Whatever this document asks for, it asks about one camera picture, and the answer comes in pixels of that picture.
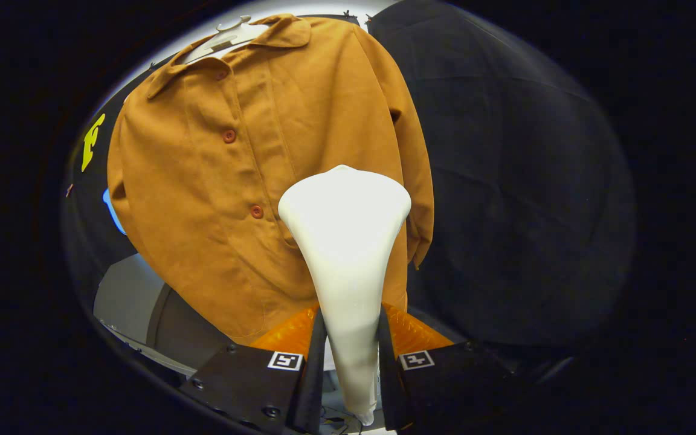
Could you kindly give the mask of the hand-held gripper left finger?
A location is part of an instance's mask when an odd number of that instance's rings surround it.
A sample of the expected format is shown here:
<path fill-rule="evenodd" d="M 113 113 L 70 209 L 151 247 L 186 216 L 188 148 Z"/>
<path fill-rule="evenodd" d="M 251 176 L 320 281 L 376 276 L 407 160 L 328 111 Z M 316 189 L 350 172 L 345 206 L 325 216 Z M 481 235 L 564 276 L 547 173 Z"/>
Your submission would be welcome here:
<path fill-rule="evenodd" d="M 194 407 L 222 424 L 223 434 L 318 434 L 325 322 L 306 309 L 307 353 L 229 344 L 179 386 Z"/>

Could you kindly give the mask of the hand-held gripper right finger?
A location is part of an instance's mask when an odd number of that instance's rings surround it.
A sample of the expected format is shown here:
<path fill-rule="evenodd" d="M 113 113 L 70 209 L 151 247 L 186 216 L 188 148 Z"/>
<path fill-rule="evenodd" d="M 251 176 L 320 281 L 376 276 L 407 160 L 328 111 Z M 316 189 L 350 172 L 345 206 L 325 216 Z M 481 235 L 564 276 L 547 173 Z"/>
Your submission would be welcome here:
<path fill-rule="evenodd" d="M 400 309 L 379 314 L 385 426 L 397 433 L 485 433 L 527 383 L 483 345 L 454 343 Z"/>

